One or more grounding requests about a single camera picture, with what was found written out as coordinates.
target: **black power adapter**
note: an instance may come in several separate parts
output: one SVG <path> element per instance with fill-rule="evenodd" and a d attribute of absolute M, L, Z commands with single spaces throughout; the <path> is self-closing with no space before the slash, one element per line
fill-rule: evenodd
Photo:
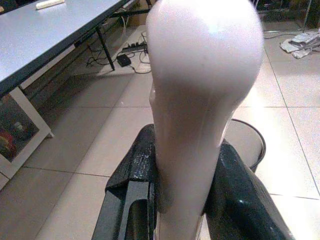
<path fill-rule="evenodd" d="M 122 68 L 131 64 L 130 58 L 125 54 L 117 56 L 116 60 Z"/>

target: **white mannequin head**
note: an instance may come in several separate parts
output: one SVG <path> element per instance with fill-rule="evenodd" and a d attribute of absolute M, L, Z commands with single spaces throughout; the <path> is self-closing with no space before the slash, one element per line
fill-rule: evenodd
<path fill-rule="evenodd" d="M 156 235 L 194 240 L 226 126 L 260 68 L 262 29 L 247 0 L 159 0 L 147 36 L 160 179 Z"/>

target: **table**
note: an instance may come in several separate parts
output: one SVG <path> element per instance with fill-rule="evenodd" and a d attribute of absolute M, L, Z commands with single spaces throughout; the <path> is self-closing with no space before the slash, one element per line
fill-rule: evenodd
<path fill-rule="evenodd" d="M 129 0 L 36 1 L 0 15 L 0 97 L 67 49 Z"/>

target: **trash can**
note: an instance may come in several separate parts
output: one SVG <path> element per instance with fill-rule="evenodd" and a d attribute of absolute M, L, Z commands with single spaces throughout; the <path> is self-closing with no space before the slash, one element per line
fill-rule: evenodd
<path fill-rule="evenodd" d="M 235 148 L 243 163 L 255 172 L 266 154 L 266 142 L 261 133 L 245 121 L 232 119 L 224 138 Z"/>

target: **black metal table leg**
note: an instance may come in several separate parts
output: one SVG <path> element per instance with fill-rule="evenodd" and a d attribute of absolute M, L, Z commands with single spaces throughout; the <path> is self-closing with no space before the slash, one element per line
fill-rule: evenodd
<path fill-rule="evenodd" d="M 110 54 L 109 54 L 109 52 L 108 52 L 107 46 L 106 46 L 106 44 L 105 44 L 105 42 L 104 42 L 104 39 L 103 39 L 103 37 L 102 37 L 100 28 L 97 26 L 97 27 L 95 28 L 95 30 L 96 30 L 96 33 L 97 33 L 98 36 L 99 36 L 100 42 L 101 42 L 101 44 L 102 44 L 103 50 L 104 50 L 104 52 L 105 52 L 105 55 L 106 55 L 106 57 L 108 58 L 108 61 L 109 61 L 109 63 L 110 63 L 110 66 L 111 66 L 112 70 L 115 70 L 115 65 L 114 65 L 114 63 L 112 62 L 111 56 L 110 56 Z"/>

